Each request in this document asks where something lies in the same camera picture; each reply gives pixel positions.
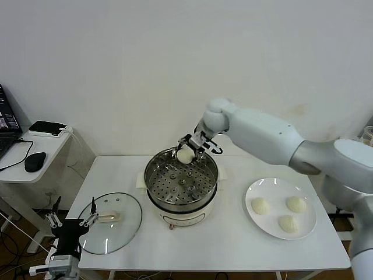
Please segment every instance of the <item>black device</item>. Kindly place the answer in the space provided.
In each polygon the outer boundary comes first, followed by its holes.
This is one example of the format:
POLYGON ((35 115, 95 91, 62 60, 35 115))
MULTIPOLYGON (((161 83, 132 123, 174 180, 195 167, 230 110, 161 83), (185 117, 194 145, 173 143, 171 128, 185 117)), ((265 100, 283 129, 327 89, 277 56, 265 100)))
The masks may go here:
POLYGON ((59 137, 59 135, 63 133, 61 128, 66 127, 66 124, 60 124, 58 122, 37 121, 29 128, 29 131, 32 135, 59 137))
POLYGON ((0 158, 22 135, 22 129, 0 85, 0 158))
POLYGON ((27 172, 36 172, 43 167, 46 153, 33 153, 24 160, 24 169, 27 172))

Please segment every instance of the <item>steamed bun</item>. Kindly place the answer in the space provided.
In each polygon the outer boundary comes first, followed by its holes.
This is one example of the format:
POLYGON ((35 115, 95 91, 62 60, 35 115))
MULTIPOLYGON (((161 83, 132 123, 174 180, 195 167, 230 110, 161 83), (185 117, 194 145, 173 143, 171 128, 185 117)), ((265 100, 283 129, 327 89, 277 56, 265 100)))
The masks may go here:
POLYGON ((265 200, 262 197, 254 198, 251 201, 251 207, 257 214, 260 214, 260 215, 269 214, 269 204, 267 200, 265 200))
POLYGON ((297 233, 299 230, 298 221, 291 215, 281 216, 279 225, 287 233, 297 233))
POLYGON ((307 205, 301 197, 289 197, 286 201, 287 207, 295 213, 304 213, 307 205))
POLYGON ((194 159, 194 151, 188 146, 184 145, 177 151, 176 157, 179 162, 183 164, 190 164, 194 159))

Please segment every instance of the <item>white wall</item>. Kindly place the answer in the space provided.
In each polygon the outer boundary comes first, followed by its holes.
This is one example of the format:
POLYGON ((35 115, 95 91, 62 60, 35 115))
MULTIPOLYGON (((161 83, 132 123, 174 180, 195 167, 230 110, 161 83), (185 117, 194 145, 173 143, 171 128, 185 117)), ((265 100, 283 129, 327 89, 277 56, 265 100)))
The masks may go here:
MULTIPOLYGON (((3 0, 0 9, 0 82, 22 122, 70 124, 97 155, 175 145, 216 96, 317 141, 355 134, 373 113, 370 0, 3 0)), ((244 154, 221 141, 226 155, 244 154)))

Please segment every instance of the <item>laptop screen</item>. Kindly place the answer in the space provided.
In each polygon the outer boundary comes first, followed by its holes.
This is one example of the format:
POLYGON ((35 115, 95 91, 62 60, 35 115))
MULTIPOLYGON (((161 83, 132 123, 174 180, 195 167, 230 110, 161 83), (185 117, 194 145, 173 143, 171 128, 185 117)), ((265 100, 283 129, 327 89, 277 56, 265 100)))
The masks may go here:
POLYGON ((22 132, 22 129, 0 85, 0 133, 2 132, 22 132))

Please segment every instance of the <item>black mouse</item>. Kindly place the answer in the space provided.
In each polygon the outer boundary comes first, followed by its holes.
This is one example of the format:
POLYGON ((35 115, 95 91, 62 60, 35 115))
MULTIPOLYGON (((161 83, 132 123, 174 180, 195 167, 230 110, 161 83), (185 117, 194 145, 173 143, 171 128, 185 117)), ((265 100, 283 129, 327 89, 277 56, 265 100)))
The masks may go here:
POLYGON ((36 172, 43 167, 46 153, 33 153, 24 160, 24 169, 27 172, 36 172))

